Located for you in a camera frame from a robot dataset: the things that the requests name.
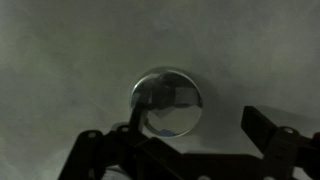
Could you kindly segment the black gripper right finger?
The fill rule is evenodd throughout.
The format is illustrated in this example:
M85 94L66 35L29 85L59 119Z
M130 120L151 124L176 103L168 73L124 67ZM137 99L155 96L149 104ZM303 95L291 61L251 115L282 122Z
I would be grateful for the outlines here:
M289 126L277 126L254 106L245 106L241 128L263 154L258 180L296 180L301 168L312 180L320 180L320 133L311 138Z

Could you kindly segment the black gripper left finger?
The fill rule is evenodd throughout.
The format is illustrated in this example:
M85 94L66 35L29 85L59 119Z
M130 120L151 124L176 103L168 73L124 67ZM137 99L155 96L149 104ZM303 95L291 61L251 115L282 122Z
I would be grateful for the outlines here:
M127 125L106 135L97 130L80 133L58 180L102 180L112 166L119 166L132 180L187 180L178 163L181 154L142 133L147 113L147 107L138 103Z

